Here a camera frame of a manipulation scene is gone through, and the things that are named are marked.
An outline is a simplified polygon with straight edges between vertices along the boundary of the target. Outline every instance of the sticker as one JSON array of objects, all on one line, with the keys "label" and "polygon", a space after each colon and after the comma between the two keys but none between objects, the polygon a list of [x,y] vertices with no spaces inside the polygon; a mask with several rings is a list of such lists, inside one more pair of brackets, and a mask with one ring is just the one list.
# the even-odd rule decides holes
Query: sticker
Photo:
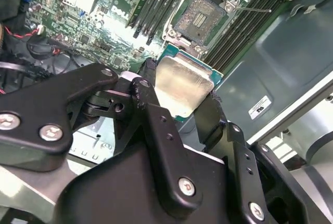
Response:
[{"label": "sticker", "polygon": [[255,119],[257,116],[259,116],[268,106],[271,105],[271,101],[268,98],[268,96],[263,97],[258,103],[256,103],[255,106],[249,110],[249,114],[251,119]]}]

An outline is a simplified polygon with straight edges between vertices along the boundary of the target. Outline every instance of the silver metal plate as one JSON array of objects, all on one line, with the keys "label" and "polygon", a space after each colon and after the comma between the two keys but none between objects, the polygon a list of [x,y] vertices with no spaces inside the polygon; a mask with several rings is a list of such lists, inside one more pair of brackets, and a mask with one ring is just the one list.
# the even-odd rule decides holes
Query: silver metal plate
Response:
[{"label": "silver metal plate", "polygon": [[181,54],[163,57],[157,66],[155,87],[160,105],[173,117],[189,117],[214,88],[211,73]]}]

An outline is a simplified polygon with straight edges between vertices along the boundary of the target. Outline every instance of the motherboard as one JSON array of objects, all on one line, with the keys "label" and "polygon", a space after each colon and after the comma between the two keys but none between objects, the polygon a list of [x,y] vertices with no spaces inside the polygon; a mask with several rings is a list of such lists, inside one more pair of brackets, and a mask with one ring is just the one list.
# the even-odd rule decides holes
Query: motherboard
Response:
[{"label": "motherboard", "polygon": [[241,54],[289,1],[32,0],[26,26],[42,25],[55,41],[118,71],[135,71],[172,44],[223,72],[221,60]]}]

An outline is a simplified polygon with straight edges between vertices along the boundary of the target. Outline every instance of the chip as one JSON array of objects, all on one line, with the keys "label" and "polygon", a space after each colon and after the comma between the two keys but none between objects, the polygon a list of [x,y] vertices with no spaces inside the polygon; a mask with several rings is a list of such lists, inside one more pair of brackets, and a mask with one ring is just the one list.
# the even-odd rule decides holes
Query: chip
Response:
[{"label": "chip", "polygon": [[191,0],[174,29],[191,41],[204,45],[225,14],[226,12],[211,0]]},{"label": "chip", "polygon": [[89,41],[89,37],[88,37],[87,35],[84,35],[84,34],[83,34],[83,35],[81,36],[80,41],[81,41],[81,43],[83,43],[83,44],[87,44],[88,41]]},{"label": "chip", "polygon": [[108,12],[109,10],[108,10],[106,7],[103,7],[103,6],[102,6],[102,7],[100,8],[100,11],[103,12],[103,13],[105,13],[105,14],[107,14],[107,12]]},{"label": "chip", "polygon": [[122,62],[122,60],[120,58],[115,58],[114,61],[113,61],[113,64],[114,65],[120,65]]}]

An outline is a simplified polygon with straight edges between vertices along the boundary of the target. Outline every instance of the ram slot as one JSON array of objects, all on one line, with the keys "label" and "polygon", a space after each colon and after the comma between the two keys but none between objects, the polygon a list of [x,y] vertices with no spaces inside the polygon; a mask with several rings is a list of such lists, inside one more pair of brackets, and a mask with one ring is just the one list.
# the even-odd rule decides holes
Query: ram slot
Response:
[{"label": "ram slot", "polygon": [[[281,1],[283,0],[275,0],[273,5],[270,6],[272,13],[274,13],[280,7]],[[216,67],[217,70],[223,71],[231,63],[231,61],[243,50],[243,48],[245,48],[251,38],[255,36],[255,34],[260,30],[262,25],[270,18],[270,15],[265,14],[260,17],[261,18],[256,21],[256,24],[252,27],[252,29],[249,32],[245,32],[241,36],[241,41],[238,42],[233,48],[229,50],[228,53],[223,56],[224,61],[218,67]]]},{"label": "ram slot", "polygon": [[151,26],[151,23],[153,22],[158,10],[161,8],[161,6],[163,5],[163,2],[165,0],[155,0],[153,6],[151,7],[149,14],[147,15],[144,24],[142,26],[142,29],[147,29]]},{"label": "ram slot", "polygon": [[140,14],[138,15],[136,21],[135,21],[135,25],[137,26],[136,31],[134,33],[134,37],[137,38],[138,35],[140,34],[142,28],[143,28],[143,22],[146,20],[147,16],[150,13],[150,10],[152,8],[152,6],[154,5],[154,2],[156,0],[147,0],[144,4],[144,6],[142,7],[142,10],[140,12]]},{"label": "ram slot", "polygon": [[161,9],[157,12],[156,16],[153,19],[153,22],[151,23],[150,27],[147,29],[144,29],[145,34],[148,35],[147,45],[150,45],[151,41],[153,40],[155,33],[163,20],[163,17],[167,14],[168,10],[170,9],[170,6],[175,0],[165,0]]},{"label": "ram slot", "polygon": [[[269,7],[269,4],[271,1],[275,1],[275,0],[261,0],[256,8],[271,9]],[[226,54],[226,52],[228,52],[231,48],[233,48],[235,43],[240,41],[240,37],[241,37],[242,33],[247,32],[248,29],[253,24],[261,23],[259,21],[259,18],[262,15],[270,15],[270,14],[249,11],[249,12],[247,12],[246,16],[242,17],[243,21],[237,26],[237,28],[231,34],[228,35],[228,41],[225,41],[223,43],[223,47],[219,51],[219,57],[221,59],[218,59],[214,63],[212,63],[212,66],[215,69],[217,69],[220,66],[221,62],[223,62],[224,55]]]},{"label": "ram slot", "polygon": [[[265,0],[251,0],[248,7],[250,8],[261,8]],[[243,11],[237,17],[236,21],[230,26],[230,28],[223,34],[221,39],[217,42],[215,47],[209,52],[204,62],[213,67],[220,59],[220,53],[227,47],[227,43],[235,37],[239,32],[242,31],[242,27],[247,23],[248,17],[252,14],[251,11]]]}]

